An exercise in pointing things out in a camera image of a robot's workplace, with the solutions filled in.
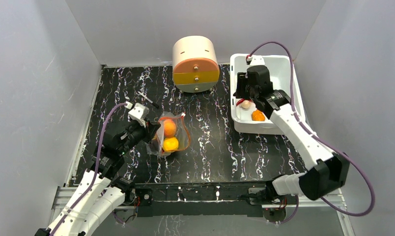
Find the yellow lemon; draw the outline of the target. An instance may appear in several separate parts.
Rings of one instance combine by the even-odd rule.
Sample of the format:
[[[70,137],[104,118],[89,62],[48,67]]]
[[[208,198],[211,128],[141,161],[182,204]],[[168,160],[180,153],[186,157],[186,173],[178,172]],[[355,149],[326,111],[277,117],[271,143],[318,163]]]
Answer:
[[[163,141],[164,152],[174,152],[179,149],[179,141],[176,137],[166,137]]]

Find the orange peach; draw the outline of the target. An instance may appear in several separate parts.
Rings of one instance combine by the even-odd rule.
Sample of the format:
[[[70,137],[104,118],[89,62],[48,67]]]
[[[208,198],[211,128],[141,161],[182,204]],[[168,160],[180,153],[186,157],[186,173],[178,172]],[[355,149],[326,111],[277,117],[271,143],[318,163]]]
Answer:
[[[166,138],[172,138],[177,133],[177,125],[172,119],[164,119],[164,136]]]

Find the clear zip bag orange zipper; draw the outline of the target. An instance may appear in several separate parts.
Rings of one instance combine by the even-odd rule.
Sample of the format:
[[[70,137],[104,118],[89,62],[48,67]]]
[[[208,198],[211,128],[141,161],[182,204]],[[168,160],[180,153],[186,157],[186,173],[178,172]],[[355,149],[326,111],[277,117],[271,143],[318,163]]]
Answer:
[[[186,150],[191,137],[185,124],[185,116],[184,112],[178,115],[163,112],[158,119],[160,128],[146,145],[147,154],[166,157],[174,152]]]

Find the dark purple plum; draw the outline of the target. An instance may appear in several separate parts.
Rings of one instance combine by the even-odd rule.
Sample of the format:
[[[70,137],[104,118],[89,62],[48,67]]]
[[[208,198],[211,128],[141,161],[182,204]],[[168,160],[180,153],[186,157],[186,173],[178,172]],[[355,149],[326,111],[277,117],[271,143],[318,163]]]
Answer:
[[[155,136],[149,143],[149,148],[152,155],[160,156],[162,153],[162,144],[160,139]]]

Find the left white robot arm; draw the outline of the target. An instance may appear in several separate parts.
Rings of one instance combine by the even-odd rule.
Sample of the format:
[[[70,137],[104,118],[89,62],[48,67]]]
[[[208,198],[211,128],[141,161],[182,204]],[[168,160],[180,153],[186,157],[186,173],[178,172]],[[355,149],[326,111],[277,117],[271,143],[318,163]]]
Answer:
[[[121,204],[135,202],[136,185],[117,172],[124,164],[124,154],[140,142],[149,143],[160,124],[132,120],[120,132],[108,135],[101,131],[92,165],[57,218],[37,236],[90,236]]]

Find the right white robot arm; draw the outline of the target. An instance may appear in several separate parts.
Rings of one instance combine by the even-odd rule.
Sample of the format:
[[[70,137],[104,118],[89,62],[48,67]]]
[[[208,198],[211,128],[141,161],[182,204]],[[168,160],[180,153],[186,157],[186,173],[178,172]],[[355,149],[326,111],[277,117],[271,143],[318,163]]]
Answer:
[[[292,110],[291,98],[284,90],[273,88],[265,65],[239,72],[234,96],[251,100],[290,140],[307,169],[304,173],[282,175],[268,181],[266,198],[269,202],[277,204],[288,194],[317,200],[344,186],[350,163],[302,128],[302,122]]]

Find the red chili pepper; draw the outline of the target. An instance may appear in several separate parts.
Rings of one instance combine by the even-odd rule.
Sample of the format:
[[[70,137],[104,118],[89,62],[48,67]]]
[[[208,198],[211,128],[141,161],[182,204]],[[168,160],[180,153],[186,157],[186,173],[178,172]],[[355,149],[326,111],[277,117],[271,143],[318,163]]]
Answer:
[[[241,103],[243,103],[245,101],[245,99],[240,99],[237,101],[237,103],[235,104],[235,106],[239,106]]]

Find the garlic bulb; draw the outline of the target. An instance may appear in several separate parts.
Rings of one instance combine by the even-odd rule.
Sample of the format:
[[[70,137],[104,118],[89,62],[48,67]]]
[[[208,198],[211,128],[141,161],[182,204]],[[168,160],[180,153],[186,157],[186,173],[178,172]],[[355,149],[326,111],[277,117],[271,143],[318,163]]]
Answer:
[[[251,106],[252,106],[252,101],[250,101],[250,100],[243,100],[240,103],[240,107],[244,110],[249,110],[251,108]]]

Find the small orange pepper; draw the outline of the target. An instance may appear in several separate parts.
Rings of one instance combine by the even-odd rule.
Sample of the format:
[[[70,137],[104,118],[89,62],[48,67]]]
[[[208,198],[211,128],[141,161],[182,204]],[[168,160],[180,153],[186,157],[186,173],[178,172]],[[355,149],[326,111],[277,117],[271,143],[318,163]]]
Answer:
[[[251,114],[252,121],[265,121],[265,115],[260,110],[255,110]]]

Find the black pen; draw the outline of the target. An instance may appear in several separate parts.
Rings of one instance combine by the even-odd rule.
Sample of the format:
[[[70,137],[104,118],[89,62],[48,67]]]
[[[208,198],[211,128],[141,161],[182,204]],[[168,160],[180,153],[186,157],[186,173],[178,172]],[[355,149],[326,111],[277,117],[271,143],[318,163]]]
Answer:
[[[154,102],[154,101],[152,101],[150,98],[148,98],[144,93],[142,93],[142,92],[140,92],[140,91],[137,91],[137,94],[139,94],[140,96],[142,96],[144,99],[146,99],[152,106],[154,106],[155,108],[157,108],[157,109],[159,109],[160,108],[160,106],[156,103],[156,102]]]

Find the round three-drawer cabinet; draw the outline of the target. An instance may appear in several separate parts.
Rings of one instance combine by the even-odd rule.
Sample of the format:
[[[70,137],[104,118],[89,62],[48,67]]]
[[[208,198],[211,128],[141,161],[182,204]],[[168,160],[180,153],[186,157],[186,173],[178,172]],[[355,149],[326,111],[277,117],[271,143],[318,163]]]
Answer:
[[[172,48],[173,82],[182,92],[211,90],[219,80],[220,69],[214,45],[204,36],[179,39]]]

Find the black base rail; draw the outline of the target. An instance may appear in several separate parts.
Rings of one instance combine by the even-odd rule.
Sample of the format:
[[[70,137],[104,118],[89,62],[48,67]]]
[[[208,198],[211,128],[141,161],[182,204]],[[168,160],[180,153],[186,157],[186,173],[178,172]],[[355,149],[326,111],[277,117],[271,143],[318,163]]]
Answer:
[[[277,196],[265,181],[142,183],[135,184],[140,198],[139,216],[246,215],[282,220],[293,207],[326,207],[322,200],[305,196]]]

